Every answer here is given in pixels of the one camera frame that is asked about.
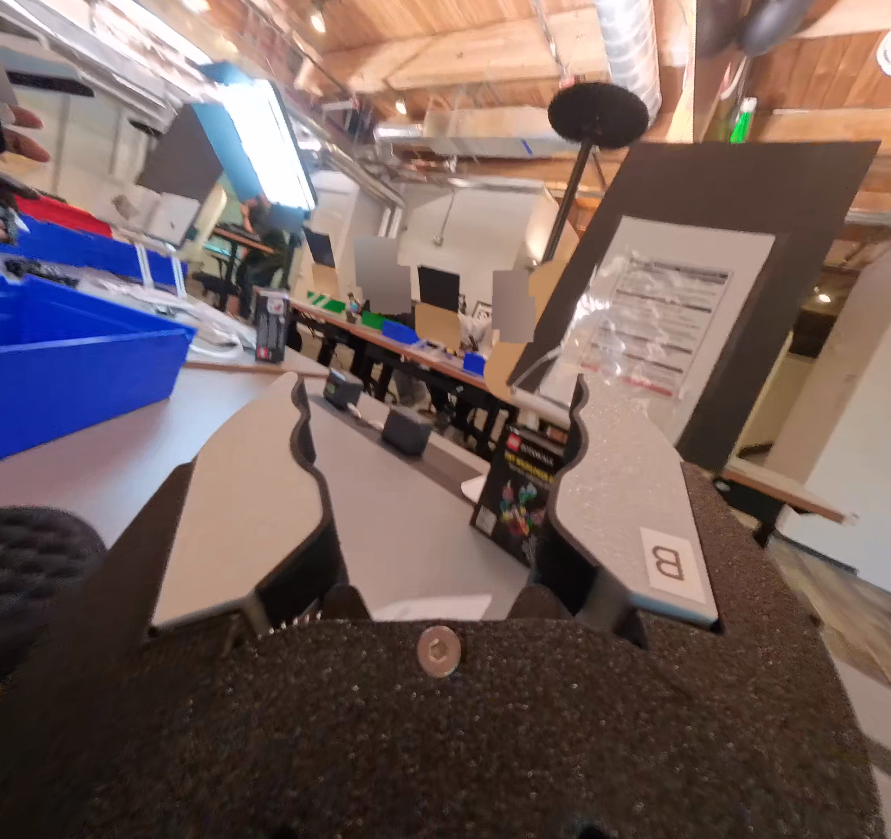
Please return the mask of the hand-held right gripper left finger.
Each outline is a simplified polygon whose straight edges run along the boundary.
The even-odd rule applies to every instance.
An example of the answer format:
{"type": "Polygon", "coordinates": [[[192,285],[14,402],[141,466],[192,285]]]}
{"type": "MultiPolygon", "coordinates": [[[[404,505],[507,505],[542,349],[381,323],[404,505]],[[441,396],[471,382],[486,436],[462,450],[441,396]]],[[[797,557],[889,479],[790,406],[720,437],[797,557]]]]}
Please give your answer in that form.
{"type": "Polygon", "coordinates": [[[292,451],[309,417],[295,400],[303,382],[280,376],[196,455],[152,629],[239,612],[254,630],[278,630],[309,608],[275,604],[269,585],[324,517],[318,480],[292,451]]]}

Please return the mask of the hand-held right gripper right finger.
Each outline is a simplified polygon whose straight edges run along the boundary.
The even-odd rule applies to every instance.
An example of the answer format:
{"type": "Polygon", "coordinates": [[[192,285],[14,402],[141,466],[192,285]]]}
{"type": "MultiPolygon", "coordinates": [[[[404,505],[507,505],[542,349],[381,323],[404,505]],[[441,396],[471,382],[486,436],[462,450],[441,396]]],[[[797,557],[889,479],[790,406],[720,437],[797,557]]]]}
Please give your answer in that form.
{"type": "Polygon", "coordinates": [[[636,611],[716,628],[716,596],[674,446],[598,376],[576,378],[569,416],[548,515],[594,570],[577,618],[617,630],[636,611]]]}

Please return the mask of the grey desk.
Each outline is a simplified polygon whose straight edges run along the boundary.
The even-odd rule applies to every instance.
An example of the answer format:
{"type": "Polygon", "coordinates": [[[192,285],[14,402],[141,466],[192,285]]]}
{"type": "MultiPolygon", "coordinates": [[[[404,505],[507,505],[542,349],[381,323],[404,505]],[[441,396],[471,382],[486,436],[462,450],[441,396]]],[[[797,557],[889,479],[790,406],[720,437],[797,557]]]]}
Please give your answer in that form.
{"type": "MultiPolygon", "coordinates": [[[[185,366],[165,401],[2,460],[4,507],[53,507],[106,547],[176,466],[275,376],[185,366]]],[[[489,595],[504,618],[529,569],[471,527],[471,505],[332,410],[307,380],[317,465],[349,577],[372,613],[408,599],[489,595]]]]}

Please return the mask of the person's left hand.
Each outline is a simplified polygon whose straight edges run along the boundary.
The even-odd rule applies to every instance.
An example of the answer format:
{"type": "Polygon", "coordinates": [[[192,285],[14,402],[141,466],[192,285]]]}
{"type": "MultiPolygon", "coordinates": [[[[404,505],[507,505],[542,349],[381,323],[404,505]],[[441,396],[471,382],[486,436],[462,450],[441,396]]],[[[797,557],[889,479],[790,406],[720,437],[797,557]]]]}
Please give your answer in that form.
{"type": "Polygon", "coordinates": [[[19,155],[36,163],[50,163],[51,154],[22,130],[42,130],[43,120],[26,108],[1,103],[1,153],[19,155]]]}

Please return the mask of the black toy brick box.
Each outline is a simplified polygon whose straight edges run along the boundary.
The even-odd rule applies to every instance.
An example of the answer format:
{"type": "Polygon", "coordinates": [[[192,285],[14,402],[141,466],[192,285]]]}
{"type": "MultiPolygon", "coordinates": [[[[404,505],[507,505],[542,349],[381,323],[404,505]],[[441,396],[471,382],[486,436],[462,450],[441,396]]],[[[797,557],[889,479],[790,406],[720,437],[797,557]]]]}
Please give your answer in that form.
{"type": "Polygon", "coordinates": [[[520,564],[531,567],[548,536],[547,505],[564,449],[517,423],[508,424],[484,477],[471,527],[520,564]]]}

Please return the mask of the small black device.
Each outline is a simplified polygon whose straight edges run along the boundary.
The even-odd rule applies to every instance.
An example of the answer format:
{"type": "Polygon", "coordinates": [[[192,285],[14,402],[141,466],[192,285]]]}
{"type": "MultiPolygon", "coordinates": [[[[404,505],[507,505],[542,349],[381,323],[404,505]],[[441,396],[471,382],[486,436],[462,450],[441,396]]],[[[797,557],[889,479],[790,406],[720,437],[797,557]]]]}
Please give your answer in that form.
{"type": "Polygon", "coordinates": [[[387,413],[381,441],[400,455],[419,458],[429,444],[434,425],[421,413],[396,406],[387,413]]]}
{"type": "Polygon", "coordinates": [[[347,411],[357,408],[364,394],[362,379],[336,368],[331,368],[323,387],[324,399],[335,409],[347,411]]]}

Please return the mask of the tall black box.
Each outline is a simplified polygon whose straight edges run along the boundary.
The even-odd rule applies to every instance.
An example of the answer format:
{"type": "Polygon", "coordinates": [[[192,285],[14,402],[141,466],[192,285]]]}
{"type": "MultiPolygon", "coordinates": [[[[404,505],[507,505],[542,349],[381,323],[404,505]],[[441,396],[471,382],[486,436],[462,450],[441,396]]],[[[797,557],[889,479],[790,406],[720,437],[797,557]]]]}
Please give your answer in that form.
{"type": "Polygon", "coordinates": [[[255,357],[258,362],[281,365],[284,362],[291,299],[279,289],[256,288],[254,306],[255,357]]]}

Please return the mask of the black mesh chair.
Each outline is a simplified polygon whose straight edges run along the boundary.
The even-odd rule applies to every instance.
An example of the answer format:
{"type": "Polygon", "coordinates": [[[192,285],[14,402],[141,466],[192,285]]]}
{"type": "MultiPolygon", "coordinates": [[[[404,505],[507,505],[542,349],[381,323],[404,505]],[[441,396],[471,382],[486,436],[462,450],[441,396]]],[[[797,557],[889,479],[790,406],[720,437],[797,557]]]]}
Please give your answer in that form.
{"type": "Polygon", "coordinates": [[[1,508],[1,678],[27,658],[58,598],[103,562],[106,546],[80,518],[46,507],[1,508]]]}

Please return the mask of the large blue plastic bin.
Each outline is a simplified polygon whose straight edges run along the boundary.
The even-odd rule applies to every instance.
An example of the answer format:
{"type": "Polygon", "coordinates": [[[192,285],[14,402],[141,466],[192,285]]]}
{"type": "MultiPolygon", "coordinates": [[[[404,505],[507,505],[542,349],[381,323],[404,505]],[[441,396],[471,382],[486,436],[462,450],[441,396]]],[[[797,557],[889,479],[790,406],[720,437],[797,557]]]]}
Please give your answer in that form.
{"type": "Polygon", "coordinates": [[[167,399],[195,333],[41,278],[2,278],[1,457],[167,399]]]}

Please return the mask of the black monitor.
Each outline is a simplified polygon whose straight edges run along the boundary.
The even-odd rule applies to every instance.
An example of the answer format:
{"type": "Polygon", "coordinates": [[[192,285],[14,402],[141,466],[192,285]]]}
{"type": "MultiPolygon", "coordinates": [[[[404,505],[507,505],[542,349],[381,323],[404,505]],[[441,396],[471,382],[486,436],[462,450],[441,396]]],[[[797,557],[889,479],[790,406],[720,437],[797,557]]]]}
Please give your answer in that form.
{"type": "Polygon", "coordinates": [[[459,274],[424,265],[417,267],[420,302],[457,313],[461,303],[459,274]]]}

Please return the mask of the dark sign board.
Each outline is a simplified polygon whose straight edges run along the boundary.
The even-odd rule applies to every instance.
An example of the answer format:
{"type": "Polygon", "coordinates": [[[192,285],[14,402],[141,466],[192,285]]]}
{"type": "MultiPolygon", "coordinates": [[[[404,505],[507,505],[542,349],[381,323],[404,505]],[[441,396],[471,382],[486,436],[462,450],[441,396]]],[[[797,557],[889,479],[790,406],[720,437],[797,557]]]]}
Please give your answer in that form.
{"type": "Polygon", "coordinates": [[[881,142],[636,143],[628,152],[546,304],[510,382],[544,376],[546,353],[623,218],[774,239],[677,448],[701,468],[724,467],[797,313],[879,152],[881,142]]]}

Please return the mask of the red plastic bin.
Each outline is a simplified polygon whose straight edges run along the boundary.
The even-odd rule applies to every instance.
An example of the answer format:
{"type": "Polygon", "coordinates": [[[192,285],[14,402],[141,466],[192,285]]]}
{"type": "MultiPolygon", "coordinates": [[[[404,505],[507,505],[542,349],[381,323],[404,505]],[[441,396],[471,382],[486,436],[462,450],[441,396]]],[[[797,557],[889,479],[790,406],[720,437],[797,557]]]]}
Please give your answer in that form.
{"type": "Polygon", "coordinates": [[[36,199],[17,195],[15,202],[19,214],[34,221],[49,223],[85,234],[97,234],[112,238],[112,230],[107,222],[95,217],[89,211],[67,202],[45,195],[39,195],[36,199]]]}

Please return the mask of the bright light panel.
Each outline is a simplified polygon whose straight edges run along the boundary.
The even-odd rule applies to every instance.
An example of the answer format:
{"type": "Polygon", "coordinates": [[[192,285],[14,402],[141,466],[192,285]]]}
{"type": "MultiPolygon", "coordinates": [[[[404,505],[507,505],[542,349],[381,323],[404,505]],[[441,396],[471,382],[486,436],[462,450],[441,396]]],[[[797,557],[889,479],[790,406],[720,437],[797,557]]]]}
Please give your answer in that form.
{"type": "Polygon", "coordinates": [[[222,85],[218,97],[250,169],[248,197],[263,196],[273,205],[304,213],[315,210],[316,191],[279,89],[254,78],[222,85]]]}

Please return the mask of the black round floor lamp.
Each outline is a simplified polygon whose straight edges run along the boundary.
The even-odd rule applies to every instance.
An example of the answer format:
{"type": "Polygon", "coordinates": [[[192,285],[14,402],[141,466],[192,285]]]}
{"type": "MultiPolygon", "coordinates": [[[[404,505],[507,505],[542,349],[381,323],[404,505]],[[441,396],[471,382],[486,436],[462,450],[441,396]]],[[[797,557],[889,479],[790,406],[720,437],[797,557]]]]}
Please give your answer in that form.
{"type": "Polygon", "coordinates": [[[593,152],[626,148],[640,139],[651,125],[649,110],[639,96],[602,81],[577,82],[563,88],[551,99],[547,113],[553,131],[575,143],[578,150],[541,264],[552,261],[557,253],[577,188],[593,152]]]}

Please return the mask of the silver air duct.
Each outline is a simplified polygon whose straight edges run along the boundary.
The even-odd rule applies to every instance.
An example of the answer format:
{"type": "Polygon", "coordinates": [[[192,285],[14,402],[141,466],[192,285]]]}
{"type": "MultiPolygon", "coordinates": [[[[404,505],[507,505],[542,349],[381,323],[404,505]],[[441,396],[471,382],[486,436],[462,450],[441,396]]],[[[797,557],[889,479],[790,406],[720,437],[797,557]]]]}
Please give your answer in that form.
{"type": "Polygon", "coordinates": [[[637,95],[656,120],[662,105],[654,0],[594,0],[610,81],[637,95]]]}

